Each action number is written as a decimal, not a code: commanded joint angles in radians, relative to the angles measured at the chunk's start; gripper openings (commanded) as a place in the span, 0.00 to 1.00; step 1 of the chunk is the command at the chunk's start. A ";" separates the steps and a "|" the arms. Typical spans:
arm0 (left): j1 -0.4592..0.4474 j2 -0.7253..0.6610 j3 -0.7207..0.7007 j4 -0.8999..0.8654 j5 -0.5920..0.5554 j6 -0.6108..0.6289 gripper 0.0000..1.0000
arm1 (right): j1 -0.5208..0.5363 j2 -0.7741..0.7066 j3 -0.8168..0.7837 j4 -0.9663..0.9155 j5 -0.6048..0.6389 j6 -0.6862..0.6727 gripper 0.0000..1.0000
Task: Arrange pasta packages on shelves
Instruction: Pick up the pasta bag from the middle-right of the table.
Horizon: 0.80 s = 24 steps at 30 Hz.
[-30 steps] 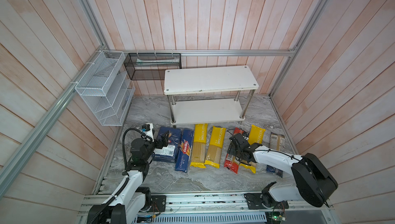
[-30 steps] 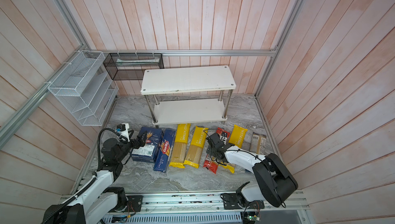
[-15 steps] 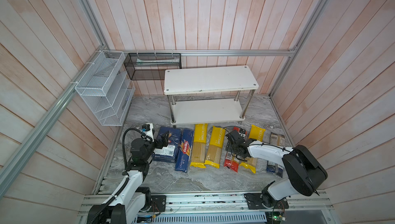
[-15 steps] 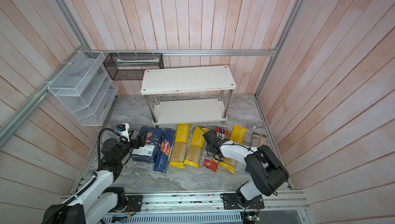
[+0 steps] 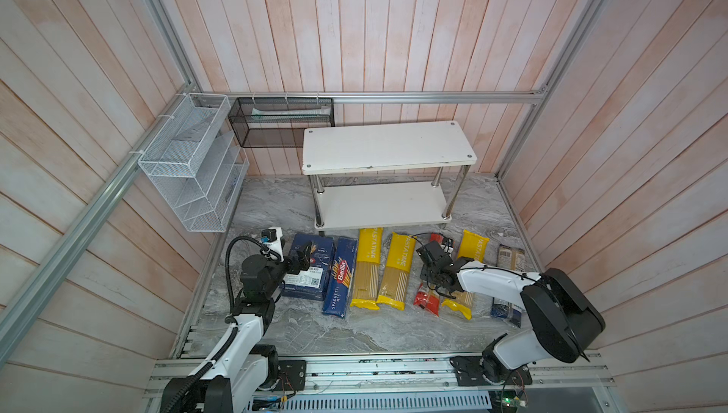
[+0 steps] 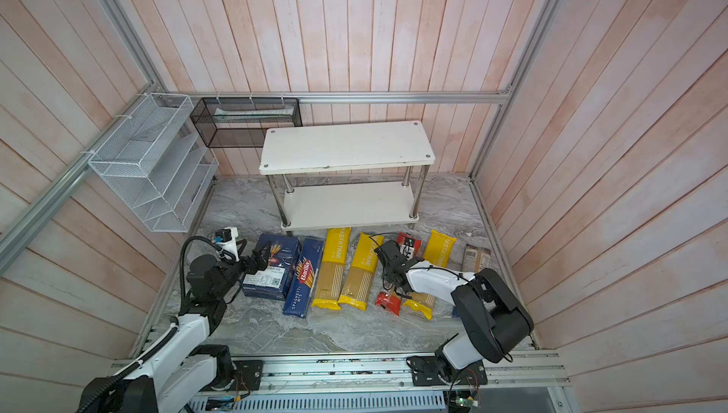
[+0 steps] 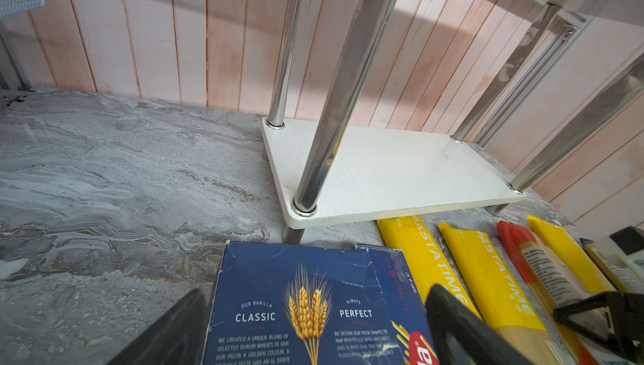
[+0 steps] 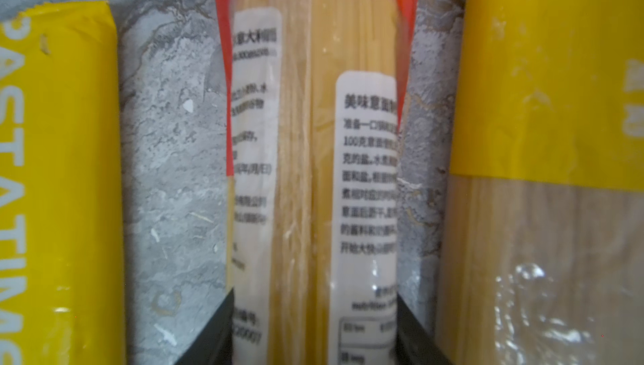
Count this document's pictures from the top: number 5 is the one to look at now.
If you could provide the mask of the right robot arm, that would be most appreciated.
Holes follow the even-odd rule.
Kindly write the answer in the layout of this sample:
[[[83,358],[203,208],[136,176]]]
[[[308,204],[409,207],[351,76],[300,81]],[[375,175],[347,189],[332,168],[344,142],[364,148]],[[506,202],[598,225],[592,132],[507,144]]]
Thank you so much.
[[[494,339],[479,357],[454,356],[450,364],[461,386],[502,386],[514,382],[530,363],[553,358],[572,364],[606,329],[606,322],[566,273],[519,273],[474,259],[453,259],[438,242],[416,250],[421,278],[441,295],[486,295],[513,304],[529,320],[517,333]]]

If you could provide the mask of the red spaghetti package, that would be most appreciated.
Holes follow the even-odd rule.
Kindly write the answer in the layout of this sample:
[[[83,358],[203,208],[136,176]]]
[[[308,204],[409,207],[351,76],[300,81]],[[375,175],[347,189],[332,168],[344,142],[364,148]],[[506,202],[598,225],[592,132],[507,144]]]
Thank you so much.
[[[431,242],[438,242],[441,248],[448,254],[451,255],[453,252],[453,239],[445,237],[442,234],[430,233],[428,234]],[[420,309],[439,316],[441,297],[430,287],[426,286],[426,282],[422,281],[415,295],[413,305]]]

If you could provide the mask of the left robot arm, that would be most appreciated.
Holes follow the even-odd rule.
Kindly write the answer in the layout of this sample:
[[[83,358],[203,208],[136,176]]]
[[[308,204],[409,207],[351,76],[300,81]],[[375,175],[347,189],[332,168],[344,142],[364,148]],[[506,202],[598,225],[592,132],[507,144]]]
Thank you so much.
[[[240,266],[241,289],[233,291],[231,253],[238,242],[258,251]],[[314,244],[286,257],[282,229],[270,227],[256,240],[242,235],[231,240],[224,267],[229,300],[227,329],[210,354],[193,372],[171,379],[161,396],[161,412],[243,412],[259,390],[282,386],[279,356],[272,345],[262,345],[284,289],[284,278],[311,267]]]

